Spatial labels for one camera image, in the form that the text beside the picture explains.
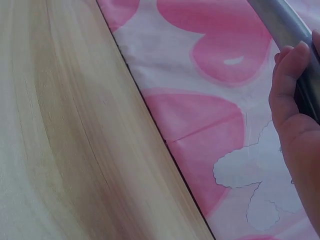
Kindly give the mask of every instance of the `white highlight spot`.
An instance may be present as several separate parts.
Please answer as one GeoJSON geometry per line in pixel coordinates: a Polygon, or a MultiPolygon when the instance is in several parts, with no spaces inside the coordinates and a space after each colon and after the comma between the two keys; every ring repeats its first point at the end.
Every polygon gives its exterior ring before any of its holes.
{"type": "Polygon", "coordinates": [[[236,65],[236,64],[241,63],[244,60],[244,58],[245,58],[245,56],[240,56],[240,57],[233,58],[233,59],[227,59],[227,60],[224,60],[224,64],[225,65],[236,65]]]}

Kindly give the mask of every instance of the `pink heart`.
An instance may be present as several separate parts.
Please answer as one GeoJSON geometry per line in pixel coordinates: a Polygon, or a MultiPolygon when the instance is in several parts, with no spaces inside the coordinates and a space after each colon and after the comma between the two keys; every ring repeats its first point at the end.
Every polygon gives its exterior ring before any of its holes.
{"type": "Polygon", "coordinates": [[[137,12],[140,0],[98,0],[112,32],[122,27],[137,12]]]}
{"type": "Polygon", "coordinates": [[[157,0],[157,8],[174,26],[205,34],[191,55],[210,82],[237,86],[263,65],[271,36],[246,0],[157,0]]]}

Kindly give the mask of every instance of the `hand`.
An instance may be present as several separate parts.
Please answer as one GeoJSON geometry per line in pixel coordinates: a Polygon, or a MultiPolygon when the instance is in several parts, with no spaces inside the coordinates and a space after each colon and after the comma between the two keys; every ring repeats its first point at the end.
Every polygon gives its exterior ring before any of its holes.
{"type": "MultiPolygon", "coordinates": [[[[312,39],[320,53],[320,33],[314,31],[312,39]]],[[[297,79],[309,64],[310,54],[308,45],[300,42],[275,55],[269,104],[284,161],[305,211],[320,234],[320,125],[299,113],[294,101],[297,79]]]]}

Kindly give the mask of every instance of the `wooden surface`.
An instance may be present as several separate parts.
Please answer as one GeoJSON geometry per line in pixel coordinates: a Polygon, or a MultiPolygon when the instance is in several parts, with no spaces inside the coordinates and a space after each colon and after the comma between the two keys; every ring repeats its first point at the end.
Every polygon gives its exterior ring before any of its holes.
{"type": "Polygon", "coordinates": [[[0,240],[211,240],[93,0],[0,1],[0,240]]]}

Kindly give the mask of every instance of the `fingernail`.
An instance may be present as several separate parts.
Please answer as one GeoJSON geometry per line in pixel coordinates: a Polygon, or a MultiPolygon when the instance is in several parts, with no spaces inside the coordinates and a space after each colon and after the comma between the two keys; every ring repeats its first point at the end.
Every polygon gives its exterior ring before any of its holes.
{"type": "Polygon", "coordinates": [[[304,41],[300,41],[299,44],[295,48],[299,52],[306,53],[306,49],[309,49],[309,46],[304,41]]]}

